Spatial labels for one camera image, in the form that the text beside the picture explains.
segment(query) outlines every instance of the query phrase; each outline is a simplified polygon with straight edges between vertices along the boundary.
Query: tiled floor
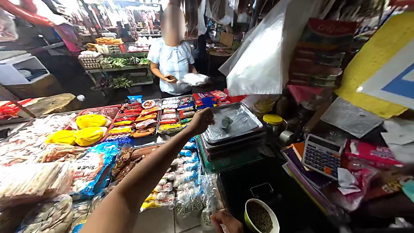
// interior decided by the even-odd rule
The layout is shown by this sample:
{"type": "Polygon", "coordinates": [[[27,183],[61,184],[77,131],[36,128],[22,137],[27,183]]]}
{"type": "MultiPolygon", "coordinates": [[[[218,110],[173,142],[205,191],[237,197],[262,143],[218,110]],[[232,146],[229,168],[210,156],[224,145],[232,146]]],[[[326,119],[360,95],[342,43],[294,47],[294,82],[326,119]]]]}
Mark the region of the tiled floor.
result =
{"type": "Polygon", "coordinates": [[[191,213],[184,219],[174,216],[174,210],[148,209],[135,222],[133,233],[202,233],[200,214],[191,213]]]}

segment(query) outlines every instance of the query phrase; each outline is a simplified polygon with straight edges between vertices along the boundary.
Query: calculator keypad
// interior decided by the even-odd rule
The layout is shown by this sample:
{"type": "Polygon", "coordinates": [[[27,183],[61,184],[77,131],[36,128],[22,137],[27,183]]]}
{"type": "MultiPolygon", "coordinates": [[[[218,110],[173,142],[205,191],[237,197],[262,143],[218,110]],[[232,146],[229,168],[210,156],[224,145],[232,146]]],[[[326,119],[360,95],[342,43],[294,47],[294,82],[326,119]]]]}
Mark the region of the calculator keypad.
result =
{"type": "Polygon", "coordinates": [[[307,145],[303,163],[314,169],[320,170],[335,178],[338,178],[338,167],[340,160],[331,152],[322,152],[313,145],[307,145]]]}

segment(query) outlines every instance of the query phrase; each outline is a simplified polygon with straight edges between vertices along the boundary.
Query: yellow board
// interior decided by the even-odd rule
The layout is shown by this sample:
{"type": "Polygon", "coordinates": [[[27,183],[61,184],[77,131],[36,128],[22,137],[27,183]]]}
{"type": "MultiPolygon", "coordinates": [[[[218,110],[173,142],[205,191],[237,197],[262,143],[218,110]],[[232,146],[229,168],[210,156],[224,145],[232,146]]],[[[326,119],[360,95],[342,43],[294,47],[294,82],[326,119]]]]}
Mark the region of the yellow board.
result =
{"type": "Polygon", "coordinates": [[[414,12],[390,18],[349,63],[344,71],[342,86],[336,93],[353,105],[386,119],[403,113],[406,107],[356,92],[356,89],[413,38],[414,12]]]}

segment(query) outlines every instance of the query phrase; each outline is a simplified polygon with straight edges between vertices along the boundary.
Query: green plastic crate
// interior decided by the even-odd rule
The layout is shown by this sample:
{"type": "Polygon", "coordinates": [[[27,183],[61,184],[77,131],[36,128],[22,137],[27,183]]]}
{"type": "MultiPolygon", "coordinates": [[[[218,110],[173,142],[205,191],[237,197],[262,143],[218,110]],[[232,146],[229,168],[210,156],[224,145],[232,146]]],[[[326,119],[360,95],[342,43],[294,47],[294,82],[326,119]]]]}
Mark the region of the green plastic crate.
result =
{"type": "Polygon", "coordinates": [[[208,170],[210,172],[220,172],[225,169],[229,169],[232,167],[238,167],[246,163],[251,163],[257,160],[262,159],[263,157],[259,153],[256,147],[247,149],[244,152],[241,152],[237,155],[233,155],[230,157],[214,160],[213,162],[209,162],[207,160],[207,156],[204,153],[204,149],[201,143],[201,138],[199,135],[195,136],[197,142],[198,152],[200,154],[200,158],[202,160],[204,170],[208,170]]]}

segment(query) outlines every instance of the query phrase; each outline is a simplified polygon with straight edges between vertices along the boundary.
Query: light blue shirt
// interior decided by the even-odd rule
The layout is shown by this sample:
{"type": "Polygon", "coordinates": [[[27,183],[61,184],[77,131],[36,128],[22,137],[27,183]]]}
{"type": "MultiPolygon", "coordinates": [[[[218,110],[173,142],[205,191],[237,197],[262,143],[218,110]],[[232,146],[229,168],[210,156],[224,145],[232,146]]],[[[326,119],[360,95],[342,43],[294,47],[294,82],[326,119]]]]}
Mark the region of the light blue shirt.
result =
{"type": "Polygon", "coordinates": [[[191,87],[182,81],[184,75],[188,74],[188,64],[194,63],[191,47],[188,42],[181,42],[177,47],[165,44],[162,38],[154,40],[149,48],[148,59],[159,64],[159,70],[163,75],[174,75],[178,79],[176,83],[159,81],[161,91],[181,95],[191,90],[191,87]]]}

